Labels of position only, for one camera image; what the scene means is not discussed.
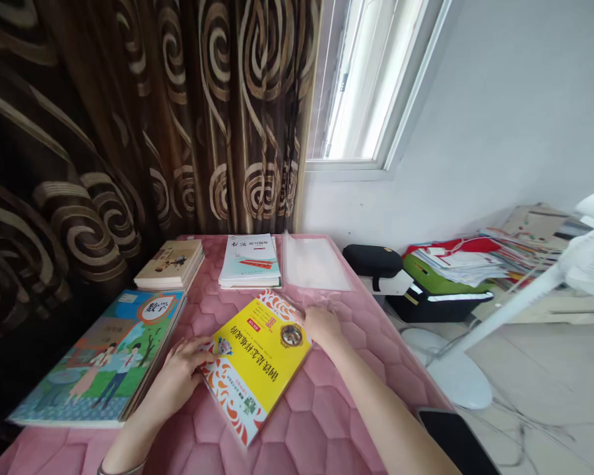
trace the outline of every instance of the yellow book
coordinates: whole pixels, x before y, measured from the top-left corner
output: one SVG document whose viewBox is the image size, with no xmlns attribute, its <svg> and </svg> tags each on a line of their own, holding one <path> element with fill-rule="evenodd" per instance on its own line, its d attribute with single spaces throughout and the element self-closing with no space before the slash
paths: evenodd
<svg viewBox="0 0 594 475">
<path fill-rule="evenodd" d="M 292 305 L 266 289 L 204 347 L 218 356 L 201 368 L 205 382 L 246 447 L 312 345 L 298 316 Z"/>
</svg>

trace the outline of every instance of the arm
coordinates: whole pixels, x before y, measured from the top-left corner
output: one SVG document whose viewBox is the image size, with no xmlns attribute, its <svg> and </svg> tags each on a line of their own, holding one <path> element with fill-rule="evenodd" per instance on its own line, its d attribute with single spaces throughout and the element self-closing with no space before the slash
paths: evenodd
<svg viewBox="0 0 594 475">
<path fill-rule="evenodd" d="M 309 308 L 304 328 L 337 367 L 388 473 L 404 468 L 410 475 L 460 474 L 399 397 L 343 338 L 332 313 Z"/>
<path fill-rule="evenodd" d="M 101 468 L 105 474 L 127 473 L 145 461 L 160 428 L 202 381 L 196 367 L 214 361 L 212 353 L 197 352 L 200 345 L 211 340 L 210 336 L 183 339 L 170 350 L 141 405 L 126 421 L 104 458 Z"/>
</svg>

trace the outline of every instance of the pink table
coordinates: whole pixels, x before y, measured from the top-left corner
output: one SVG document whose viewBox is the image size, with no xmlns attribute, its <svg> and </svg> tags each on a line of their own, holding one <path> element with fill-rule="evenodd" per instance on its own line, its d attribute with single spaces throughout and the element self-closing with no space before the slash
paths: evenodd
<svg viewBox="0 0 594 475">
<path fill-rule="evenodd" d="M 220 289 L 226 236 L 196 239 L 203 240 L 207 258 L 189 291 L 187 308 L 172 341 L 183 335 L 215 332 L 259 294 Z M 280 237 L 277 243 L 280 253 Z M 318 297 L 335 310 L 349 342 L 409 408 L 452 408 L 335 244 L 330 244 L 354 291 L 320 292 Z M 285 286 L 280 293 L 300 305 L 311 303 L 293 286 Z M 116 433 L 27 428 L 0 458 L 0 475 L 93 474 Z M 385 474 L 385 469 L 337 370 L 315 345 L 246 452 L 226 427 L 206 388 L 196 390 L 163 427 L 145 469 L 145 474 L 191 473 L 350 475 Z"/>
</svg>

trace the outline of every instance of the bracelet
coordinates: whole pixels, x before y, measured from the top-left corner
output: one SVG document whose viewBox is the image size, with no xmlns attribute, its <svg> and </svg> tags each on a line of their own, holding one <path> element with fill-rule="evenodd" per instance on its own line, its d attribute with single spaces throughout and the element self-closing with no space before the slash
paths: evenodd
<svg viewBox="0 0 594 475">
<path fill-rule="evenodd" d="M 128 470 L 127 472 L 122 472 L 120 474 L 114 475 L 141 475 L 143 473 L 143 468 L 145 467 L 145 460 L 138 467 L 133 468 L 132 470 Z M 101 463 L 99 464 L 99 468 L 97 469 L 97 475 L 112 475 L 104 472 L 104 469 L 102 468 L 103 463 L 104 461 L 101 461 Z"/>
</svg>

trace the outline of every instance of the brown patterned curtain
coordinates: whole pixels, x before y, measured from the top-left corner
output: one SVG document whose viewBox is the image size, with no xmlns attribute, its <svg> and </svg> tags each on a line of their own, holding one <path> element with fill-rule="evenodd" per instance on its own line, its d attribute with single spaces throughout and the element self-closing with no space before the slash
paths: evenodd
<svg viewBox="0 0 594 475">
<path fill-rule="evenodd" d="M 0 0 L 0 401 L 163 239 L 293 230 L 319 12 Z"/>
</svg>

